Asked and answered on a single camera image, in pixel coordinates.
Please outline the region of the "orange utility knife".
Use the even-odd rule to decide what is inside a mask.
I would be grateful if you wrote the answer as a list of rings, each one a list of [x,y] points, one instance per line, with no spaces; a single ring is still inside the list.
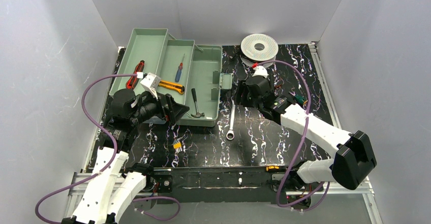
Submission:
[[[165,80],[161,80],[159,82],[159,86],[176,91],[179,94],[184,94],[184,91],[185,91],[185,87],[183,85],[180,85],[174,82],[165,81]]]

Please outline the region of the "small black claw hammer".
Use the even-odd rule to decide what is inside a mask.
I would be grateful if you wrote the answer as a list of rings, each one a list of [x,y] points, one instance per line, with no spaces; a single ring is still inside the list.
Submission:
[[[193,98],[193,102],[194,102],[194,106],[195,106],[195,114],[192,114],[191,116],[193,117],[193,118],[201,118],[201,117],[204,117],[205,116],[205,114],[204,113],[201,113],[201,112],[199,112],[199,108],[198,108],[198,104],[197,104],[197,94],[196,94],[196,89],[195,88],[192,88],[191,89],[191,93],[192,93],[192,98]]]

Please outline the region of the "red black utility knife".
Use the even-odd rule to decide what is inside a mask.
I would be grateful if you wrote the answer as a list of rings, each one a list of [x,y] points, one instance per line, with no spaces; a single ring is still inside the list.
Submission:
[[[126,89],[135,89],[135,87],[138,84],[139,79],[143,78],[143,76],[138,75],[138,73],[143,73],[144,66],[145,66],[144,60],[141,60],[140,62],[138,62],[138,64],[136,65],[136,67],[134,69],[134,74],[137,74],[137,75],[131,76],[129,78],[129,80],[126,83]]]

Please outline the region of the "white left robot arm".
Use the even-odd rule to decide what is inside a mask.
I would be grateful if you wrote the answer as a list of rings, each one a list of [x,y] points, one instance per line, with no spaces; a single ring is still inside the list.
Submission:
[[[153,167],[140,163],[120,173],[135,142],[137,127],[153,117],[174,124],[189,109],[170,94],[153,95],[146,91],[136,95],[131,89],[115,92],[108,106],[105,136],[100,139],[92,178],[81,202],[62,223],[118,223],[153,176]]]

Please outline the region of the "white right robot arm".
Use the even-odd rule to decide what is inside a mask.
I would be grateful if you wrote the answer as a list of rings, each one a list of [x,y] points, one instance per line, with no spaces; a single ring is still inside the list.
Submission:
[[[336,182],[355,190],[376,167],[369,136],[338,129],[312,113],[307,114],[293,95],[277,96],[274,85],[263,76],[248,77],[238,83],[235,104],[253,107],[268,120],[288,127],[325,150],[330,158],[300,161],[289,171],[286,185],[291,188],[314,182]]]

